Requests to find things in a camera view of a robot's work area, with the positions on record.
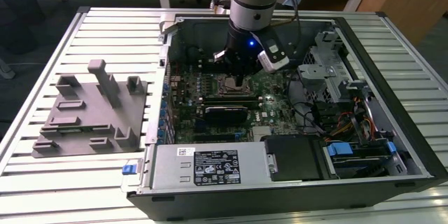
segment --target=barcode sticker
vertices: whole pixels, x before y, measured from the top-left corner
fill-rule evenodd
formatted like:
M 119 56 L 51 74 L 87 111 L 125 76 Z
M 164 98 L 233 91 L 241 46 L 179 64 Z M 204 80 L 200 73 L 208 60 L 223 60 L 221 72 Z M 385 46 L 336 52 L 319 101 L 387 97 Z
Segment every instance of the barcode sticker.
M 177 156 L 192 156 L 195 155 L 196 148 L 177 148 Z

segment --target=blue latch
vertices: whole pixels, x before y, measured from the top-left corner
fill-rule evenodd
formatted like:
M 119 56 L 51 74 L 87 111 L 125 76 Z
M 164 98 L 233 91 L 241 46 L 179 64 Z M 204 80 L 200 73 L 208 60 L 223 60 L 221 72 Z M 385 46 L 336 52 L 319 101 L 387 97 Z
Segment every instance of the blue latch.
M 327 146 L 327 150 L 329 156 L 353 154 L 352 147 L 348 143 L 332 143 L 329 146 Z
M 395 147 L 395 144 L 392 142 L 387 142 L 387 147 L 389 148 L 392 154 L 397 152 L 397 148 Z
M 121 169 L 121 174 L 123 175 L 137 174 L 137 165 L 124 165 Z

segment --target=white label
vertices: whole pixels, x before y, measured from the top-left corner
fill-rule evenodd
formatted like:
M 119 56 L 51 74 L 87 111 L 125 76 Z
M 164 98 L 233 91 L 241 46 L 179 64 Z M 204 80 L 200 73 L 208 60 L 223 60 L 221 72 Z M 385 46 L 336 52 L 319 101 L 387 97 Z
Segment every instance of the white label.
M 240 178 L 240 175 L 239 174 L 229 174 L 228 178 Z
M 192 156 L 195 155 L 196 148 L 177 148 L 177 156 Z

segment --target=power supply label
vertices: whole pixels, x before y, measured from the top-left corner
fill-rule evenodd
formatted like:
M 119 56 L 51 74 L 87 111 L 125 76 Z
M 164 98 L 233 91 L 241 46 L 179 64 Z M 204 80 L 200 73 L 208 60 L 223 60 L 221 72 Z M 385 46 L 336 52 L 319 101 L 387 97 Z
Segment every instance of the power supply label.
M 195 185 L 215 186 L 241 183 L 237 151 L 195 152 Z

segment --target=warning label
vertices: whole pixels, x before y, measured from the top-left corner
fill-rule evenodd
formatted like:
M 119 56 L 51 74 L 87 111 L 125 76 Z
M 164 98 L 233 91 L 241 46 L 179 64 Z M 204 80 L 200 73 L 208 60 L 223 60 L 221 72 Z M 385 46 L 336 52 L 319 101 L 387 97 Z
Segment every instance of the warning label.
M 195 184 L 197 186 L 240 184 L 237 151 L 195 152 Z

